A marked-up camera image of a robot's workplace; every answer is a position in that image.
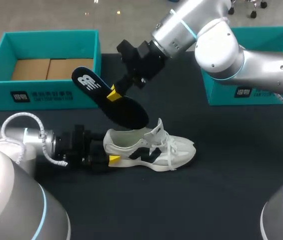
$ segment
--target black n logo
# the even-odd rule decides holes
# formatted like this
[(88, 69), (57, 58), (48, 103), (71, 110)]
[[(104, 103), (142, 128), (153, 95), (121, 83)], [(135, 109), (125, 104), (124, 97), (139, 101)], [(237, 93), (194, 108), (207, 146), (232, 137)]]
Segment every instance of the black n logo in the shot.
[(161, 153), (162, 153), (162, 151), (159, 148), (156, 148), (150, 154), (150, 149), (148, 147), (140, 147), (136, 151), (134, 151), (129, 156), (129, 158), (136, 160), (140, 157), (142, 161), (152, 164), (161, 155)]

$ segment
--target shoe tongue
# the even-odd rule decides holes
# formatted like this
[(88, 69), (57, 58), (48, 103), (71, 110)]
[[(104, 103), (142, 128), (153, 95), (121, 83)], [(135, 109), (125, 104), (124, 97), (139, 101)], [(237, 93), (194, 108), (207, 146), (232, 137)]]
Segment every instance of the shoe tongue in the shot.
[(160, 118), (158, 119), (157, 127), (155, 127), (150, 132), (146, 133), (143, 138), (150, 143), (158, 144), (161, 144), (165, 140), (164, 125)]

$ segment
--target robotic arm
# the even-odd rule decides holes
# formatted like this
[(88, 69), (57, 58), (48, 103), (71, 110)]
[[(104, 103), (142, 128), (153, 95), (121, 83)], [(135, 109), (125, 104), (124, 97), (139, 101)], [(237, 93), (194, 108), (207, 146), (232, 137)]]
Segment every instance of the robotic arm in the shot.
[[(149, 43), (135, 48), (122, 41), (117, 50), (127, 74), (115, 83), (114, 91), (123, 96), (133, 84), (143, 88), (168, 59), (196, 43), (197, 63), (218, 83), (283, 94), (283, 53), (240, 46), (228, 25), (230, 7), (230, 0), (185, 0), (157, 24)], [(108, 99), (117, 98), (110, 94)]]

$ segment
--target white sneaker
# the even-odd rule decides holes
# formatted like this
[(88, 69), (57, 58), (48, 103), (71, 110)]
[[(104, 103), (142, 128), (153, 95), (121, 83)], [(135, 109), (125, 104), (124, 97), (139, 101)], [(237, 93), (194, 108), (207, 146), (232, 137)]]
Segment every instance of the white sneaker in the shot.
[(109, 167), (128, 168), (142, 165), (157, 172), (176, 170), (194, 157), (194, 143), (186, 138), (170, 136), (162, 120), (154, 129), (142, 128), (132, 131), (108, 130), (103, 140), (105, 152), (120, 156)]

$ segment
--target chair wheel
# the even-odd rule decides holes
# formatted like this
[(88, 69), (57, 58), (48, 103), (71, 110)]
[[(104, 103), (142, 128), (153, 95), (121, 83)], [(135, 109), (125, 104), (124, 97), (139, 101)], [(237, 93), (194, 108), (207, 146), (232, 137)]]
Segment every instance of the chair wheel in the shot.
[(252, 11), (251, 14), (250, 14), (250, 17), (252, 19), (255, 19), (257, 17), (257, 12), (256, 11)]
[(235, 9), (233, 7), (231, 7), (228, 11), (229, 15), (233, 15), (235, 13)]
[(267, 8), (267, 2), (262, 1), (262, 2), (260, 3), (260, 7), (261, 7), (262, 9)]

